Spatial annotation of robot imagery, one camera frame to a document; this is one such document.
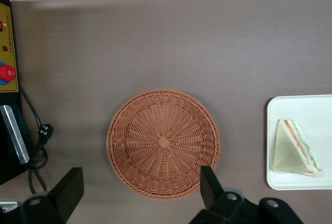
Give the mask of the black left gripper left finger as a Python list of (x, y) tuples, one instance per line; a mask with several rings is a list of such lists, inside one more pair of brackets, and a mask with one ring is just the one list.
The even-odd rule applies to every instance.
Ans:
[(73, 167), (53, 189), (34, 194), (22, 204), (22, 223), (67, 223), (83, 194), (83, 170)]

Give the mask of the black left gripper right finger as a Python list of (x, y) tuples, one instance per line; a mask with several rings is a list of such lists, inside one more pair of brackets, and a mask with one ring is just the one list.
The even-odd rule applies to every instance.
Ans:
[(200, 193), (205, 208), (191, 223), (259, 223), (258, 206), (239, 190), (226, 190), (210, 166), (202, 166)]

